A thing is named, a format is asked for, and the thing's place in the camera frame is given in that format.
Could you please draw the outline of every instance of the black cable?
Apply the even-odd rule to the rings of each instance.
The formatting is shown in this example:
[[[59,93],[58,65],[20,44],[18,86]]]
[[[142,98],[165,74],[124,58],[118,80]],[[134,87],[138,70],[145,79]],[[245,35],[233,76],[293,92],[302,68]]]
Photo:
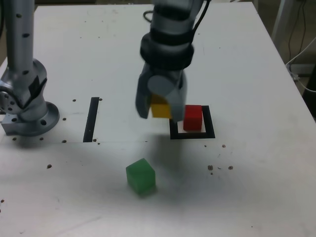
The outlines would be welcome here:
[[[292,32],[291,32],[291,35],[290,35],[290,39],[288,40],[288,50],[289,50],[289,53],[290,53],[290,59],[289,61],[291,61],[292,59],[292,55],[291,55],[291,39],[292,39],[292,36],[293,36],[293,33],[294,33],[294,30],[296,28],[296,24],[298,22],[298,19],[299,19],[299,16],[300,16],[300,11],[301,11],[301,8],[302,8],[302,5],[303,5],[304,1],[301,2],[299,8],[298,8],[298,11],[297,11],[297,17],[296,17],[296,20],[295,20],[295,23],[294,23],[294,26],[293,26],[293,29],[292,29]]]
[[[303,32],[303,37],[302,37],[302,41],[301,41],[300,51],[298,52],[298,54],[300,54],[300,52],[302,51],[304,38],[305,38],[305,33],[306,33],[306,18],[305,18],[305,9],[304,9],[305,4],[306,4],[306,0],[304,1],[303,7],[302,7],[303,19],[304,19],[304,32]]]
[[[0,19],[0,39],[4,29],[4,5],[3,0],[0,0],[0,8],[1,8],[1,19]]]
[[[208,9],[208,6],[209,6],[210,2],[211,2],[211,0],[206,0],[206,4],[205,4],[205,7],[204,7],[204,10],[203,10],[203,12],[202,12],[202,14],[201,14],[199,20],[197,21],[196,25],[195,25],[194,28],[193,28],[193,34],[196,33],[196,31],[197,31],[197,29],[198,29],[198,26],[200,25],[201,21],[203,20],[203,18],[204,18],[205,14],[206,14],[206,11],[207,11],[207,9]]]
[[[153,12],[154,12],[154,11],[152,11],[152,10],[151,10],[151,11],[145,11],[144,14],[143,14],[143,18],[144,18],[146,21],[148,21],[149,23],[151,23],[152,21],[151,21],[150,19],[148,19],[146,15],[149,14],[149,13],[153,13]]]

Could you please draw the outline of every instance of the cube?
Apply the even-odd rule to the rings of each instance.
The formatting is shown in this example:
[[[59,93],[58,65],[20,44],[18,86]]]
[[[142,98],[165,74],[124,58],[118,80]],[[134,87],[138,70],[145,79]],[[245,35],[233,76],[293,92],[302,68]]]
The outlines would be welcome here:
[[[143,158],[126,167],[127,182],[137,194],[143,194],[156,186],[154,169]]]
[[[183,121],[183,130],[201,131],[202,119],[203,115],[201,105],[186,105]]]
[[[153,94],[151,99],[151,107],[154,118],[172,118],[170,106],[164,98]]]

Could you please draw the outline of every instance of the black square outline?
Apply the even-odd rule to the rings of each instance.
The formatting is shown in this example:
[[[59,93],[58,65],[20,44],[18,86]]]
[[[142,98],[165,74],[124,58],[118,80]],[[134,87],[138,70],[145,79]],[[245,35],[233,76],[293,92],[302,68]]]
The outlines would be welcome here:
[[[170,139],[206,139],[215,138],[215,132],[213,128],[211,112],[209,111],[208,105],[202,106],[202,113],[204,118],[205,132],[192,132],[192,133],[179,133],[178,124],[174,123],[171,119],[169,120],[170,127]]]

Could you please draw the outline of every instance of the wire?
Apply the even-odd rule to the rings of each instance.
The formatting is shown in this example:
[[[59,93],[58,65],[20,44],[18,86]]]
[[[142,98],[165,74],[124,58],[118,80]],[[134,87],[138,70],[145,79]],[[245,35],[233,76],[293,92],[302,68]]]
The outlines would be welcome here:
[[[308,89],[306,86],[304,86],[303,83],[301,82],[301,79],[300,79],[300,78],[297,78],[297,81],[301,84],[301,86],[302,86],[305,90],[307,90],[307,91],[309,91],[309,92],[312,92],[312,93],[316,93],[315,90],[310,90],[310,89]]]
[[[301,41],[301,46],[300,46],[300,50],[298,51],[298,53],[300,53],[302,51],[302,47],[303,47],[303,43],[304,43],[304,38],[305,38],[305,33],[306,33],[306,18],[305,18],[305,4],[306,1],[304,1],[303,3],[303,7],[302,7],[302,12],[303,12],[303,20],[304,20],[304,32],[303,32],[303,37],[302,37],[302,41]],[[290,64],[290,70],[291,70],[291,66],[292,64],[295,62],[296,59],[293,60],[293,62]]]
[[[148,21],[149,23],[151,23],[152,21],[150,20],[150,19],[148,19],[147,18],[147,14],[149,14],[149,13],[153,13],[154,11],[145,11],[144,13],[143,13],[143,18],[146,20],[146,21]]]
[[[3,5],[3,0],[0,0],[0,39],[2,37],[3,29],[4,29],[4,5]]]
[[[287,66],[290,62],[292,62],[294,59],[296,59],[298,56],[300,56],[309,46],[311,46],[311,44],[312,44],[315,40],[316,40],[316,37],[309,43],[309,45],[306,46],[306,48],[303,49],[302,52],[300,52],[298,55],[296,55],[294,58],[292,58],[290,61],[288,61],[288,62],[286,63],[286,66]]]
[[[205,14],[206,14],[206,11],[208,9],[208,6],[209,6],[210,2],[211,2],[211,0],[206,0],[206,4],[205,4],[205,7],[204,7],[204,10],[203,10],[199,20],[197,21],[196,25],[193,28],[193,35],[196,33],[196,31],[198,29],[198,26],[201,24],[201,21],[203,20]]]
[[[301,8],[302,8],[303,4],[304,4],[304,2],[301,2],[300,6],[298,8],[296,20],[295,20],[295,23],[294,23],[294,26],[293,26],[293,29],[292,29],[292,32],[291,32],[291,35],[290,35],[290,39],[288,40],[288,51],[289,51],[289,54],[290,54],[289,60],[291,60],[291,57],[292,57],[292,55],[291,55],[291,40],[292,40],[292,36],[293,36],[294,30],[296,28],[296,24],[297,24],[298,19],[300,17],[300,11],[301,11]]]

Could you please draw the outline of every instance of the black tape strip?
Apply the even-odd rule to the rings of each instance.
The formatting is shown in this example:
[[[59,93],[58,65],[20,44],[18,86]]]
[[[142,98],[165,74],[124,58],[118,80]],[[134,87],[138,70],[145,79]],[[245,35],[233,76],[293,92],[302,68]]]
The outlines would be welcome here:
[[[97,118],[99,97],[92,97],[89,107],[87,123],[85,124],[83,142],[92,142],[95,120]]]
[[[181,139],[207,139],[215,138],[215,132],[213,128],[211,113],[207,105],[202,106],[203,120],[205,126],[205,132],[188,132],[188,133],[179,133],[178,124],[169,120],[170,127],[170,139],[171,140],[181,140]]]

